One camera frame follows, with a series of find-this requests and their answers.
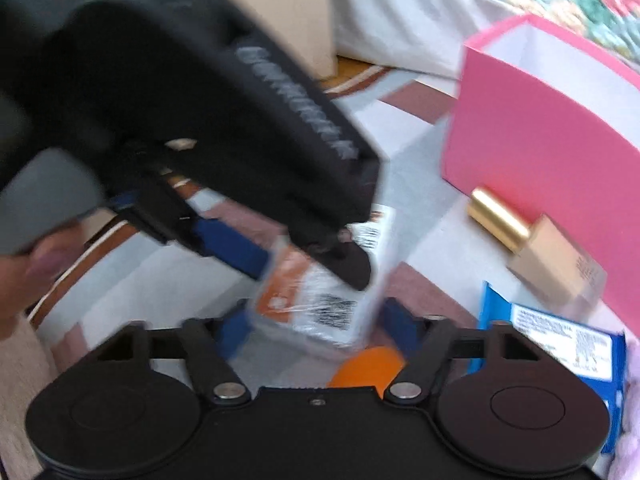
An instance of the fingernail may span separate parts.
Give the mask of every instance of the fingernail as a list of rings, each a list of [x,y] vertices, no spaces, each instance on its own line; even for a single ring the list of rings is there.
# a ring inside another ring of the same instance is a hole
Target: fingernail
[[[27,274],[37,279],[53,280],[71,267],[76,259],[77,255],[69,251],[51,251],[34,260]]]

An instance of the human hand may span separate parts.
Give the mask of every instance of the human hand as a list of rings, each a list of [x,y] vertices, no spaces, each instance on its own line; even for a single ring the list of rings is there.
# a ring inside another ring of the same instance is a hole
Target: human hand
[[[76,222],[40,240],[30,254],[0,256],[0,340],[13,333],[17,314],[44,296],[83,248]]]

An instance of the round black disc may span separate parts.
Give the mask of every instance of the round black disc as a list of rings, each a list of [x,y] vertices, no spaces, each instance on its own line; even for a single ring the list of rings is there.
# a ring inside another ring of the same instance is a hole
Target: round black disc
[[[80,478],[129,478],[153,469],[194,433],[195,394],[128,362],[71,370],[31,403],[27,435],[39,458]]]
[[[517,374],[481,370],[446,386],[436,412],[444,434],[471,459],[511,475],[581,466],[609,432],[604,403],[566,370],[527,374],[528,363],[518,366]]]

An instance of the white label on blue packet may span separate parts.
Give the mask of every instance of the white label on blue packet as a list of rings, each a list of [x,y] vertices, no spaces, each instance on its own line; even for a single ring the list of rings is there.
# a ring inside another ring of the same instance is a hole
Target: white label on blue packet
[[[612,380],[610,336],[516,304],[511,310],[511,323],[574,374]]]

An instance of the transparent plastic package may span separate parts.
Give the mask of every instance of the transparent plastic package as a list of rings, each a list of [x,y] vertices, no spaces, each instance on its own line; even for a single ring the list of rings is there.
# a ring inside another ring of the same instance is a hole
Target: transparent plastic package
[[[253,326],[275,340],[334,360],[363,349],[395,266],[395,222],[395,210],[375,204],[368,222],[349,226],[371,260],[371,282],[361,292],[281,237],[250,301]]]

